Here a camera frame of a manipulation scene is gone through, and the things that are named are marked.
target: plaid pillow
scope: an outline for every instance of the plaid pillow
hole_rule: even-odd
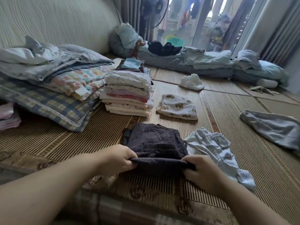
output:
[[[74,97],[10,78],[0,73],[0,98],[17,103],[32,113],[50,118],[59,125],[82,132],[100,101],[80,102]]]

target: person's left hand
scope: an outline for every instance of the person's left hand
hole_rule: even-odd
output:
[[[96,163],[96,175],[112,176],[136,168],[129,159],[137,155],[129,147],[114,145],[90,154]]]

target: hand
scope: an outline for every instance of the hand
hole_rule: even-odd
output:
[[[129,161],[137,155],[129,147],[114,145],[90,154],[97,166],[96,175],[113,176],[132,170],[136,165]]]
[[[183,171],[186,179],[194,182],[201,189],[220,196],[223,186],[230,180],[214,161],[207,155],[187,155],[182,160],[196,165],[196,171]]]

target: forearm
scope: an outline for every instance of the forearm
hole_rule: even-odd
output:
[[[223,185],[220,196],[229,206],[240,225],[289,224],[245,187],[235,181],[228,180]]]
[[[49,224],[97,169],[90,154],[0,186],[0,224]]]

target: glass panel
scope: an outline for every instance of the glass panel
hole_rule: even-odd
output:
[[[201,12],[200,0],[169,0],[167,14],[158,26],[157,40],[163,45],[171,38],[175,46],[191,46]]]
[[[193,46],[207,51],[234,51],[257,0],[212,0],[201,35]]]

